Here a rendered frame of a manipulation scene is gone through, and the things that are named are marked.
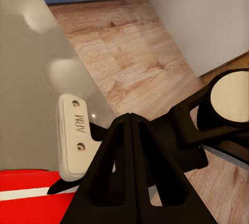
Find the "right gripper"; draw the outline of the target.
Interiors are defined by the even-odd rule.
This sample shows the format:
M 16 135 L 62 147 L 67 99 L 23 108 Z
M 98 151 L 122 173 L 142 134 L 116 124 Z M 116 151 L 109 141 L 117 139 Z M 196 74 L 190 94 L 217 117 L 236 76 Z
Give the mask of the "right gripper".
M 89 122 L 89 125 L 92 139 L 94 141 L 102 142 L 108 130 L 92 122 Z M 153 174 L 151 173 L 144 148 L 142 148 L 142 152 L 147 184 L 150 188 L 155 186 L 156 183 L 154 181 Z M 111 174 L 104 206 L 121 206 L 123 204 L 123 145 L 121 145 L 117 150 L 115 158 L 115 169 L 115 172 Z M 82 178 L 80 178 L 79 180 L 67 182 L 62 180 L 60 177 L 60 179 L 49 188 L 47 195 L 57 194 L 67 189 L 79 186 L 81 184 L 81 181 Z

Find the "radio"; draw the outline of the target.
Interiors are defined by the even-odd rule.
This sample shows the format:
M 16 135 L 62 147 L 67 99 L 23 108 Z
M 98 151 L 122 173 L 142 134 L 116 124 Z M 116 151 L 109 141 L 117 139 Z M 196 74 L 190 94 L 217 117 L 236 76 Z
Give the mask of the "radio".
M 59 171 L 0 170 L 0 224 L 60 224 L 79 186 L 53 195 Z

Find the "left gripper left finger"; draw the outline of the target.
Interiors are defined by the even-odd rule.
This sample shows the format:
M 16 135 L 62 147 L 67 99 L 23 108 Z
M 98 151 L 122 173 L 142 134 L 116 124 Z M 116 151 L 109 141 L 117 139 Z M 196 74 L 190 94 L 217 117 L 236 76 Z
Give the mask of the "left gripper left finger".
M 123 204 L 104 206 L 123 145 Z M 115 118 L 60 224 L 138 224 L 130 113 Z

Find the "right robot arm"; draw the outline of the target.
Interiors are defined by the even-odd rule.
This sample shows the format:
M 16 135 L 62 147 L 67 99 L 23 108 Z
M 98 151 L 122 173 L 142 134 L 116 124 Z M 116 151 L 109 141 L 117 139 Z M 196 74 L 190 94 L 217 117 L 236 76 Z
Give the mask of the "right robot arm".
M 197 127 L 190 116 L 198 108 Z M 249 171 L 249 68 L 226 70 L 207 86 L 149 122 L 182 171 L 209 164 L 204 150 Z M 60 179 L 47 195 L 79 186 L 107 129 L 89 122 L 87 104 L 62 94 L 56 105 Z M 144 151 L 148 187 L 156 185 Z M 123 145 L 116 154 L 104 206 L 123 204 Z

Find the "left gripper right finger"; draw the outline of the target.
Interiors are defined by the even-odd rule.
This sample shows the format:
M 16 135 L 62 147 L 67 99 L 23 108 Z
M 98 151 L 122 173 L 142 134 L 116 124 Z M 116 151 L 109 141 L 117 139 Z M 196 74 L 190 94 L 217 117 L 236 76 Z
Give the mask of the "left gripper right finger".
M 218 224 L 146 118 L 131 113 L 138 224 Z M 150 203 L 144 148 L 162 206 Z

